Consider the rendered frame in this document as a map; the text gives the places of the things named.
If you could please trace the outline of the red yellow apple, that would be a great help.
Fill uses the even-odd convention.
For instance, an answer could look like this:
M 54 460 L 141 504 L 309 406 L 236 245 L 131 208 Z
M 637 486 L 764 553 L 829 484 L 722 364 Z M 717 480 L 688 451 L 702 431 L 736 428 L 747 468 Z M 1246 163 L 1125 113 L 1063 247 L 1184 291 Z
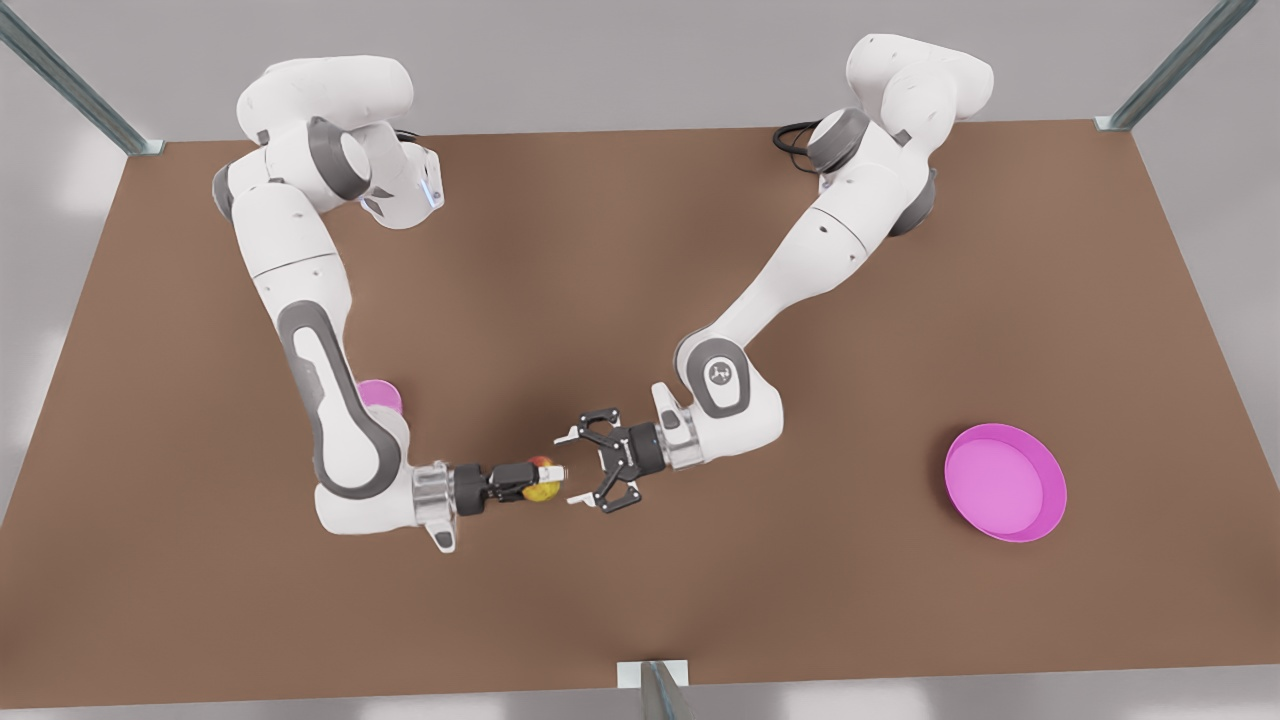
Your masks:
M 556 466 L 554 461 L 550 457 L 548 457 L 548 456 L 534 456 L 534 457 L 530 457 L 529 461 L 535 468 L 554 468 Z M 540 502 L 545 502 L 545 501 L 549 501 L 549 500 L 554 498 L 559 493 L 559 488 L 561 488 L 561 482 L 559 480 L 557 480 L 557 482 L 540 482 L 539 480 L 536 484 L 529 486 L 529 487 L 524 488 L 521 491 L 521 495 L 522 495 L 522 497 L 525 500 L 527 500 L 530 502 L 540 503 Z

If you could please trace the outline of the pink plate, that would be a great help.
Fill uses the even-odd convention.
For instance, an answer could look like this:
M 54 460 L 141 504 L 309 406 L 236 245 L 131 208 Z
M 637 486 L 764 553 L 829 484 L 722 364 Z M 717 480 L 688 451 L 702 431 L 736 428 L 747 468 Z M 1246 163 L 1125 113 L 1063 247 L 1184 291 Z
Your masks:
M 970 427 L 952 441 L 943 482 L 965 521 L 1010 543 L 1044 538 L 1068 506 L 1068 483 L 1056 456 L 1033 434 L 1001 423 Z

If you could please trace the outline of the silver frame post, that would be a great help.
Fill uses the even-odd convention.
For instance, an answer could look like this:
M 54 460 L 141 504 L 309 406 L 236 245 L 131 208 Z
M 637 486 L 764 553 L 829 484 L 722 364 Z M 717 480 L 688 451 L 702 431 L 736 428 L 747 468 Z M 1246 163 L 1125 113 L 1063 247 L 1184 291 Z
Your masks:
M 131 158 L 157 156 L 165 142 L 143 137 L 5 1 L 0 0 L 0 41 Z
M 1258 3 L 1260 0 L 1217 0 L 1115 111 L 1093 119 L 1094 128 L 1105 133 L 1133 132 Z
M 620 689 L 639 689 L 643 720 L 695 720 L 684 694 L 687 660 L 645 660 L 616 664 Z

